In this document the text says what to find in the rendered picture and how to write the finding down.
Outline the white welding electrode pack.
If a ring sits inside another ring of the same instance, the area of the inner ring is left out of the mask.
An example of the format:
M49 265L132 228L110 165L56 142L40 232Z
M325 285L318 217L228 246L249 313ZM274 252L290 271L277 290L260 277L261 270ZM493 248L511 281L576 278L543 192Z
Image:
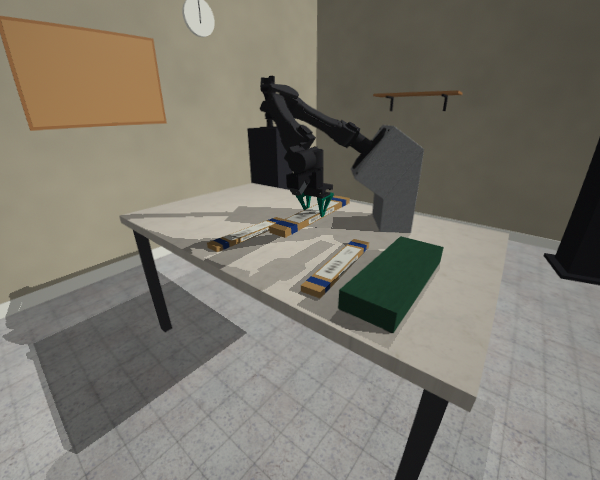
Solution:
M353 239L301 285L301 292L321 298L368 248L369 242Z
M341 196L332 197L323 217L346 206L349 203L350 198ZM290 216L284 220L281 220L269 226L269 232L286 238L323 217L321 217L318 204L316 204L306 210L303 210L293 216Z

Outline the cream welding electrode pack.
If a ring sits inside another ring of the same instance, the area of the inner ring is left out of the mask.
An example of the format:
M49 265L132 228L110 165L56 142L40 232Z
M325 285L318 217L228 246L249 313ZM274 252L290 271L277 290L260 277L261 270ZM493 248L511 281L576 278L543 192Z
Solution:
M261 235L265 232L269 231L269 226L284 220L282 218L272 218L267 221L261 222L259 224L253 225L251 227L242 229L240 231L234 232L232 234L226 235L224 237L215 239L207 243L209 249L219 252L224 249L227 249L231 246L244 242L248 239Z

